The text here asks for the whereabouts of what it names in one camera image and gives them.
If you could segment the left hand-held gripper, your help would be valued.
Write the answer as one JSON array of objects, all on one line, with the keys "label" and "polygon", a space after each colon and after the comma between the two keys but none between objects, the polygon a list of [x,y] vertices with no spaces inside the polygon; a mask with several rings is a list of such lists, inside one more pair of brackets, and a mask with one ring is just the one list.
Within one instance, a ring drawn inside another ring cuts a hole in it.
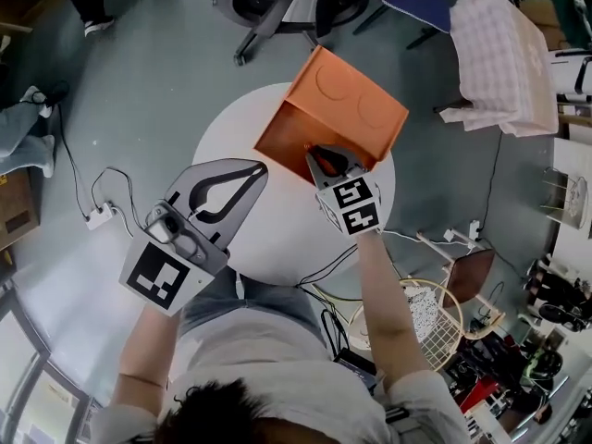
[{"label": "left hand-held gripper", "polygon": [[[213,187],[237,179],[242,184],[218,211],[202,208]],[[267,166],[249,159],[186,168],[133,236],[119,283],[165,315],[179,312],[226,267],[229,255],[221,249],[234,239],[267,180]],[[193,225],[183,216],[193,216]]]}]

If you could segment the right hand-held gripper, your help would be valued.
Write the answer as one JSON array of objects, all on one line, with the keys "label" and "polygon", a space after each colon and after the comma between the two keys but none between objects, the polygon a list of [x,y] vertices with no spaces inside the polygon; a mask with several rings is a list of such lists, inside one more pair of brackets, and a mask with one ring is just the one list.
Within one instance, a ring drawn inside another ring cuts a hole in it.
[{"label": "right hand-held gripper", "polygon": [[336,144],[314,145],[306,162],[330,224],[348,237],[379,228],[380,189],[355,152]]}]

